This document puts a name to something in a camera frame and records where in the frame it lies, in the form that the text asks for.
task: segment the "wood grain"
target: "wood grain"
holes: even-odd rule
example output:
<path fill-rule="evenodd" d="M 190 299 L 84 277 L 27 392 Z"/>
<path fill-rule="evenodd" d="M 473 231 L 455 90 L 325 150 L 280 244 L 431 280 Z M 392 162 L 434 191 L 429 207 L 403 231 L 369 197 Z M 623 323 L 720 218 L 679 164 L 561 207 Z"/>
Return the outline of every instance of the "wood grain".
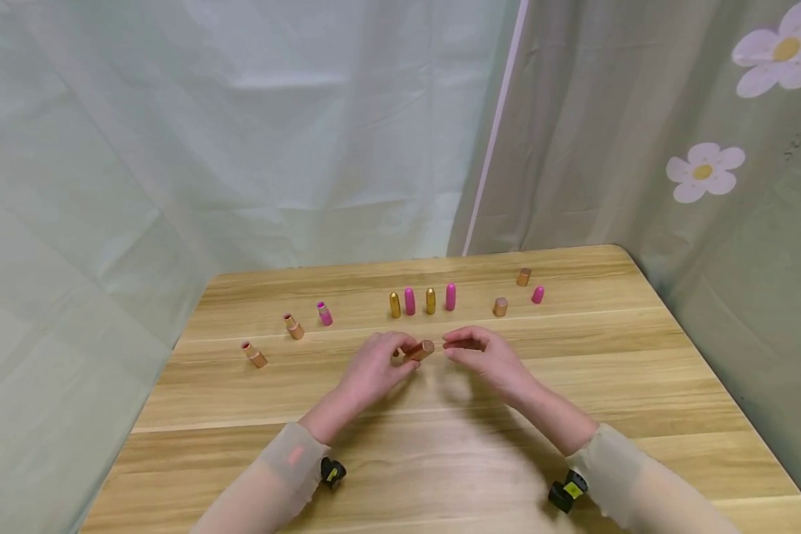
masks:
<path fill-rule="evenodd" d="M 531 268 L 528 287 L 516 285 Z M 457 309 L 444 311 L 446 283 Z M 419 312 L 391 319 L 388 296 Z M 546 286 L 540 305 L 530 302 Z M 423 312 L 434 287 L 438 311 Z M 492 316 L 496 297 L 507 316 Z M 334 324 L 322 327 L 315 303 Z M 292 340 L 282 315 L 306 337 Z M 801 533 L 801 495 L 632 260 L 599 246 L 227 274 L 210 282 L 84 526 L 88 533 L 183 533 L 284 423 L 332 388 L 372 332 L 438 340 L 478 324 L 529 370 L 610 423 L 716 502 L 743 533 Z M 243 357 L 248 340 L 264 369 Z M 564 460 L 484 384 L 444 357 L 360 416 L 335 444 L 349 469 L 319 489 L 293 533 L 533 533 L 570 522 L 616 533 L 588 500 L 545 504 Z"/>

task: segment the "sleeve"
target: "sleeve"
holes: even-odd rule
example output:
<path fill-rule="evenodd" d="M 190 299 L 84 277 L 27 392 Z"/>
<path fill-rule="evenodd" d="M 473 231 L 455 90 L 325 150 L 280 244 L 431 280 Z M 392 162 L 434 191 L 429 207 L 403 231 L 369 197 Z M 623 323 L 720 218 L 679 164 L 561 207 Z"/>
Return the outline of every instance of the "sleeve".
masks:
<path fill-rule="evenodd" d="M 259 457 L 222 491 L 193 534 L 272 534 L 298 516 L 320 483 L 329 447 L 288 423 Z"/>
<path fill-rule="evenodd" d="M 603 515 L 630 533 L 738 533 L 696 489 L 608 425 L 567 463 Z"/>

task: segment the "wrist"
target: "wrist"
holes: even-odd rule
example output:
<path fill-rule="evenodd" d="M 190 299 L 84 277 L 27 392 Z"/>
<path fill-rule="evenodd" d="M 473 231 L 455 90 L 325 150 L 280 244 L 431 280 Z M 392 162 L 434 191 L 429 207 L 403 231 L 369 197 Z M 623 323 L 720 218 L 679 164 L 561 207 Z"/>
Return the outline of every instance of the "wrist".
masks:
<path fill-rule="evenodd" d="M 307 429 L 318 442 L 332 445 L 338 433 L 360 412 L 354 400 L 344 392 L 333 389 L 300 419 L 300 426 Z"/>
<path fill-rule="evenodd" d="M 551 390 L 531 378 L 522 386 L 514 388 L 514 392 L 512 398 L 507 399 L 507 405 L 528 417 L 529 412 L 538 409 L 537 406 L 545 403 L 546 396 L 551 393 Z"/>

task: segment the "right hand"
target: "right hand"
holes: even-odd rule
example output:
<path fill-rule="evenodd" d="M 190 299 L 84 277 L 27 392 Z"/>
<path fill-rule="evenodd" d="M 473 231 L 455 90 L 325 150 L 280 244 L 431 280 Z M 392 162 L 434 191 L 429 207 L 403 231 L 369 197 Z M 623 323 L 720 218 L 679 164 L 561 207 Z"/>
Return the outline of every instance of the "right hand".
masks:
<path fill-rule="evenodd" d="M 446 333 L 445 355 L 477 372 L 505 403 L 518 408 L 528 393 L 540 387 L 505 339 L 480 326 L 464 326 Z"/>

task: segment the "white flower print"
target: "white flower print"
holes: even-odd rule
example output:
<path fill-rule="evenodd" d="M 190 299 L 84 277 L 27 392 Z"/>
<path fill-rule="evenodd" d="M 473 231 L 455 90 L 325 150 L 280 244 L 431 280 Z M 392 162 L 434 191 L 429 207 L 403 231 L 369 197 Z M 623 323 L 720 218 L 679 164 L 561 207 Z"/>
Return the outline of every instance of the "white flower print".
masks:
<path fill-rule="evenodd" d="M 668 178 L 676 182 L 675 201 L 683 204 L 697 202 L 706 191 L 712 195 L 726 195 L 736 186 L 736 177 L 730 172 L 745 162 L 745 152 L 738 147 L 725 148 L 714 142 L 700 142 L 688 151 L 688 161 L 670 158 Z"/>
<path fill-rule="evenodd" d="M 801 1 L 783 16 L 777 33 L 755 30 L 733 50 L 733 61 L 752 67 L 736 88 L 744 98 L 759 96 L 775 84 L 784 89 L 801 88 Z"/>

